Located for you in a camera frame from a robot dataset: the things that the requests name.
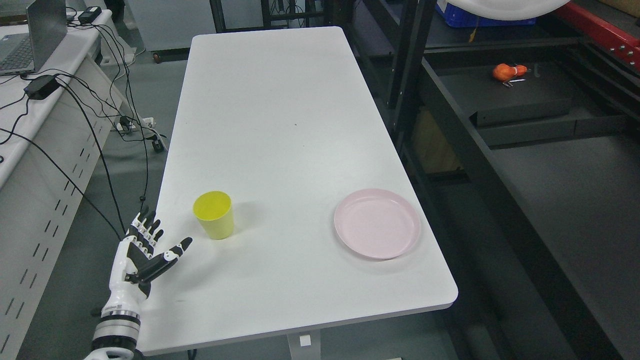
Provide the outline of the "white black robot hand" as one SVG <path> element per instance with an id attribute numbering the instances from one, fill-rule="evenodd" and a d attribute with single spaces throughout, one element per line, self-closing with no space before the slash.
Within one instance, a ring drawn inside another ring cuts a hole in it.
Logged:
<path id="1" fill-rule="evenodd" d="M 167 250 L 156 248 L 164 230 L 155 210 L 144 207 L 131 221 L 119 242 L 110 271 L 110 296 L 101 316 L 138 316 L 151 293 L 151 282 L 178 262 L 194 241 L 186 237 Z"/>

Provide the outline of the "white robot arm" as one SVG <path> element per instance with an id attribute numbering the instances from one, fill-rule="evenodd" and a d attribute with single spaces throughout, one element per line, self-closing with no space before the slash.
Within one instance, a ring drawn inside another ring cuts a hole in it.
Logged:
<path id="1" fill-rule="evenodd" d="M 100 317 L 86 360 L 133 360 L 140 334 L 140 315 L 131 310 L 109 310 Z"/>

